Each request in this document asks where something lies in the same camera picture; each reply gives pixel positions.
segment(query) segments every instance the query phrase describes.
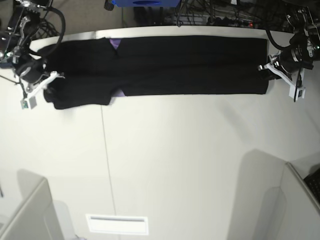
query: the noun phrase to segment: white tabletop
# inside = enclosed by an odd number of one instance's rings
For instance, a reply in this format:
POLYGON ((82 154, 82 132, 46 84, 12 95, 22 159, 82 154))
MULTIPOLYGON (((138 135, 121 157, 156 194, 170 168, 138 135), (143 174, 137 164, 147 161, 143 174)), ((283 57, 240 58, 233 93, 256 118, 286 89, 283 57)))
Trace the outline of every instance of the white tabletop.
MULTIPOLYGON (((80 33, 64 40, 181 35, 267 38, 257 29, 161 26, 80 33)), ((280 32, 273 36, 283 46, 291 38, 280 32)), ((56 40, 38 40, 31 48, 56 40)), ((269 53, 276 49, 269 46, 269 53)), ((288 96, 287 84, 277 80, 266 95, 121 97, 110 106, 67 110, 55 110, 40 94, 32 111, 21 110, 19 87, 0 79, 0 184, 8 196, 0 198, 0 215, 9 214, 19 201, 12 174, 27 169, 48 178, 53 198, 67 206, 80 236, 105 239, 89 233, 85 214, 138 215, 149 217, 152 240, 177 239, 184 226, 194 224, 175 223, 177 211, 183 219, 203 217, 206 223, 198 229, 214 225, 208 232, 195 230, 202 239, 227 239, 228 234, 235 239, 242 216, 238 199, 244 210, 258 209, 266 188, 280 184, 285 161, 296 164, 302 175, 319 161, 319 73, 317 63, 306 72, 306 96, 297 103, 288 96), (250 183, 242 174, 264 183, 263 189, 258 184, 253 188, 255 201, 247 199, 250 191, 241 192, 239 182, 250 183), (213 193, 205 195, 211 188, 213 193), (207 200, 200 201, 199 195, 207 200), (157 222, 157 216, 171 220, 157 222), (176 229, 166 231, 173 223, 176 229)), ((10 70, 0 70, 0 75, 13 79, 10 70)), ((257 210, 248 214, 238 239, 250 237, 256 215, 257 210)))

